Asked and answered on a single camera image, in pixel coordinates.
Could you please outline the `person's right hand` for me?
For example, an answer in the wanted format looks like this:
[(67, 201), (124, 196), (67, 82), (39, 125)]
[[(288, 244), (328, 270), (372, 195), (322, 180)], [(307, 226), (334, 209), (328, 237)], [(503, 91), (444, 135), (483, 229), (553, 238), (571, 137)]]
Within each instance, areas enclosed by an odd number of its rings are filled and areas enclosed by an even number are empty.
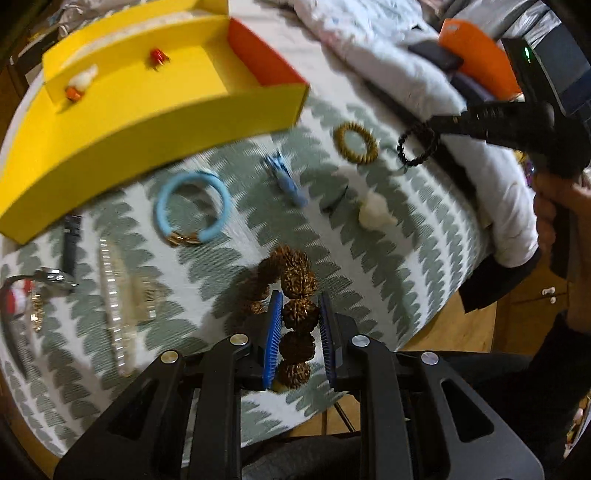
[(534, 177), (539, 245), (556, 259), (570, 250), (567, 324), (590, 331), (590, 178), (564, 179), (548, 172)]

